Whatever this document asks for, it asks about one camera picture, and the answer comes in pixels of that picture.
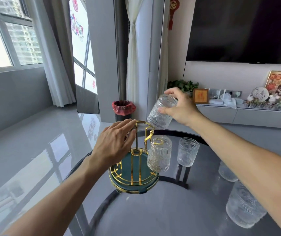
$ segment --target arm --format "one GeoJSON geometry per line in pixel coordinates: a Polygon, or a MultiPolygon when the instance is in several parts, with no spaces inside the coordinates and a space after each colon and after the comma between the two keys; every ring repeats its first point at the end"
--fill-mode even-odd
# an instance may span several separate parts
{"type": "Polygon", "coordinates": [[[3,235],[62,236],[87,194],[113,164],[130,150],[136,131],[131,119],[114,123],[100,134],[92,155],[65,182],[18,219],[3,235]]]}
{"type": "Polygon", "coordinates": [[[212,122],[178,88],[168,89],[165,94],[176,97],[178,105],[159,111],[200,134],[281,227],[281,156],[212,122]]]}

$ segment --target textured glass cup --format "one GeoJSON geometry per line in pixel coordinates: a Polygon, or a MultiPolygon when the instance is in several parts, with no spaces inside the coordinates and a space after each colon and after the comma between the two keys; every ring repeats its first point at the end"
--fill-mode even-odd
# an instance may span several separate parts
{"type": "Polygon", "coordinates": [[[178,147],[178,163],[191,167],[199,150],[199,143],[191,138],[181,138],[178,147]]]}
{"type": "Polygon", "coordinates": [[[147,166],[156,172],[164,172],[169,169],[171,159],[172,142],[166,136],[153,136],[150,141],[150,149],[147,157],[147,166]]]}
{"type": "Polygon", "coordinates": [[[147,117],[147,121],[155,128],[165,129],[169,126],[172,117],[166,114],[158,112],[159,107],[174,107],[178,101],[169,95],[160,95],[159,99],[155,103],[153,109],[147,117]]]}
{"type": "Polygon", "coordinates": [[[220,162],[218,173],[226,181],[236,182],[238,180],[237,176],[226,166],[223,161],[220,162]]]}
{"type": "Polygon", "coordinates": [[[251,228],[267,213],[240,181],[233,185],[226,211],[231,220],[243,228],[251,228]]]}

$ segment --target green plant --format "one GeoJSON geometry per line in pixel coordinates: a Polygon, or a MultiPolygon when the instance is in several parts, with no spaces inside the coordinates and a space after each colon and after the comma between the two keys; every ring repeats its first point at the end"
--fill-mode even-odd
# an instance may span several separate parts
{"type": "Polygon", "coordinates": [[[193,83],[192,81],[186,82],[185,80],[175,80],[168,82],[168,89],[178,87],[182,92],[193,92],[193,89],[198,88],[199,83],[193,83]]]}

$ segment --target black tv screen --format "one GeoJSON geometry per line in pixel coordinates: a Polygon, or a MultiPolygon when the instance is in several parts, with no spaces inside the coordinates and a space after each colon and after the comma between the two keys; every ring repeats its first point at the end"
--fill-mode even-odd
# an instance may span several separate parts
{"type": "Polygon", "coordinates": [[[281,64],[281,0],[196,0],[186,60],[281,64]]]}

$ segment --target trash can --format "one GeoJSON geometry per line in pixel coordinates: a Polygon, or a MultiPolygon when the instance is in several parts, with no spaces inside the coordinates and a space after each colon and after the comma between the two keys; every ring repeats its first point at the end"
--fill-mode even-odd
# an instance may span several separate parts
{"type": "Polygon", "coordinates": [[[132,113],[136,110],[136,106],[133,102],[127,100],[114,101],[112,103],[112,108],[117,122],[132,118],[132,113]]]}

